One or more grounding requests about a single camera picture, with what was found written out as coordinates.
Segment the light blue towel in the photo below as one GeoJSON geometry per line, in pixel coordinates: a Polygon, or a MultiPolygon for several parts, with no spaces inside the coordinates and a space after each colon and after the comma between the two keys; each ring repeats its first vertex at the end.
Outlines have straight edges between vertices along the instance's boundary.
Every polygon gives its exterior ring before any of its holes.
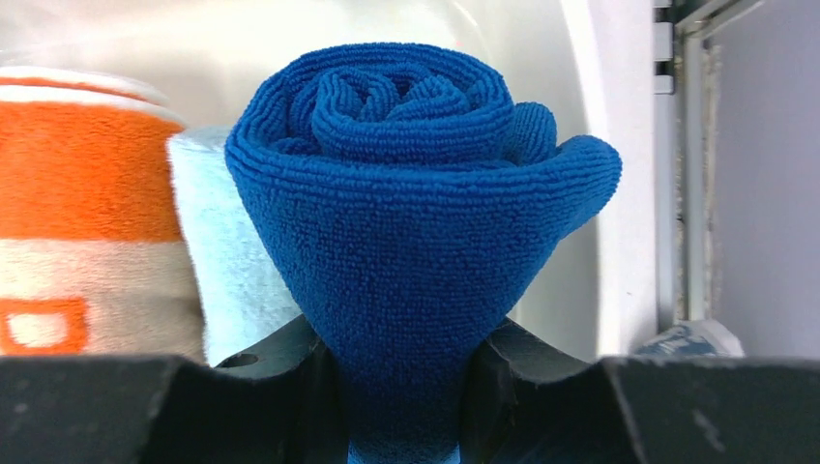
{"type": "Polygon", "coordinates": [[[205,358],[216,365],[299,315],[225,166],[230,128],[168,140],[177,214],[205,315],[205,358]]]}

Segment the orange stripe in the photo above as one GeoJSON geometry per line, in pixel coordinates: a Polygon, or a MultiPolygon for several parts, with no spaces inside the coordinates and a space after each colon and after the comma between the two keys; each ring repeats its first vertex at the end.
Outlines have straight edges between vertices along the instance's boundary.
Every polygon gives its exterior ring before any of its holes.
{"type": "Polygon", "coordinates": [[[165,140],[182,129],[109,106],[0,101],[0,237],[181,240],[165,140]]]}
{"type": "Polygon", "coordinates": [[[137,94],[112,90],[99,85],[84,82],[60,82],[52,79],[46,79],[44,77],[0,77],[0,85],[26,85],[30,87],[58,87],[63,89],[90,90],[92,92],[100,92],[101,94],[127,97],[129,99],[139,100],[141,102],[147,101],[145,98],[137,94]]]}
{"type": "Polygon", "coordinates": [[[80,298],[66,300],[0,300],[0,349],[6,355],[76,355],[88,345],[86,311],[88,306],[80,298]],[[18,343],[12,334],[10,318],[22,314],[57,314],[68,327],[66,338],[51,346],[26,346],[18,343]]]}

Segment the striped towel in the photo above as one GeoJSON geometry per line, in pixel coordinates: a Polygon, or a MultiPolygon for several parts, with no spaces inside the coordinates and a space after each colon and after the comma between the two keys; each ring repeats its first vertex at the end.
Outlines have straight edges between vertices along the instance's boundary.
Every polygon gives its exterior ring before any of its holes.
{"type": "Polygon", "coordinates": [[[173,206],[163,96],[0,68],[0,354],[177,353],[202,318],[173,206]]]}

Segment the towel fold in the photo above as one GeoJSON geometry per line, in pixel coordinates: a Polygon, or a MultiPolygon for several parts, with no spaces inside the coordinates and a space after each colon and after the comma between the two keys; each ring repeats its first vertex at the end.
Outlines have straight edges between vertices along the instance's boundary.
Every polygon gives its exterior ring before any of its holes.
{"type": "Polygon", "coordinates": [[[205,316],[205,360],[216,365],[300,314],[262,246],[225,166],[230,128],[168,140],[174,198],[205,316]]]}
{"type": "Polygon", "coordinates": [[[592,136],[556,147],[549,110],[514,105],[487,65],[420,44],[302,56],[262,84],[225,150],[337,358],[351,460],[366,463],[453,452],[471,354],[621,174],[592,136]]]}
{"type": "Polygon", "coordinates": [[[48,84],[0,85],[0,354],[200,361],[164,149],[182,121],[104,86],[48,84]]]}
{"type": "Polygon", "coordinates": [[[165,106],[168,97],[154,87],[121,75],[60,70],[41,66],[0,67],[0,85],[90,90],[165,106]]]}

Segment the white basin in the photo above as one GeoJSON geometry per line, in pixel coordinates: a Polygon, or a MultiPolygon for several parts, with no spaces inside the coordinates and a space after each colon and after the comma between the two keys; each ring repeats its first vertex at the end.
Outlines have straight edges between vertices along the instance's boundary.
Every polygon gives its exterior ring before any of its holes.
{"type": "Polygon", "coordinates": [[[655,329],[652,0],[0,0],[0,12],[0,65],[144,80],[192,126],[232,124],[264,78],[316,48],[473,54],[517,101],[547,104],[562,139],[598,135],[626,164],[616,197],[558,246],[512,317],[586,360],[655,329]]]}

